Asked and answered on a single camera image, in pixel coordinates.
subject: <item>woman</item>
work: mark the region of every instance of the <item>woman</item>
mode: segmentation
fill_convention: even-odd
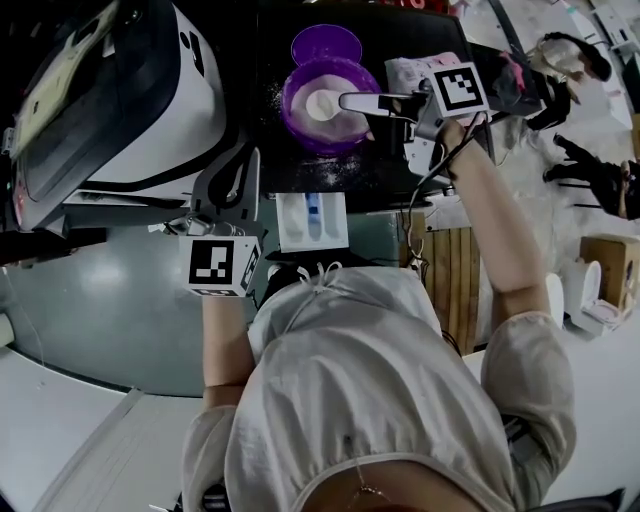
[[[462,138],[452,123],[443,142],[451,151]],[[575,426],[540,254],[478,144],[449,170],[495,291],[482,386],[407,270],[321,269],[267,300],[248,333],[241,300],[205,298],[205,411],[185,442],[186,511],[541,502]]]
[[[553,142],[565,150],[568,160],[575,163],[553,166],[544,173],[545,182],[564,179],[586,181],[605,212],[623,219],[640,218],[640,166],[637,163],[625,161],[621,166],[603,163],[586,149],[558,134]]]

